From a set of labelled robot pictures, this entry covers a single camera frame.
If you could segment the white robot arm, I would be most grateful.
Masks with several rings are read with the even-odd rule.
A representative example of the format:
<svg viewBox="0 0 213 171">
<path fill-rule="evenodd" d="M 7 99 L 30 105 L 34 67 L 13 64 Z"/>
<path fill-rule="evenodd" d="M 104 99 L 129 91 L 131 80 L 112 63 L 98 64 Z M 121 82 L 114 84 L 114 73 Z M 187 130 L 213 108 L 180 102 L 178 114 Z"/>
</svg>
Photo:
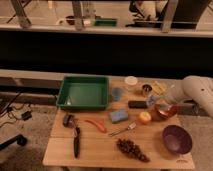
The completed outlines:
<svg viewBox="0 0 213 171">
<path fill-rule="evenodd" d="M 187 76 L 163 95 L 168 104 L 178 104 L 184 100 L 194 100 L 213 119 L 213 78 Z"/>
</svg>

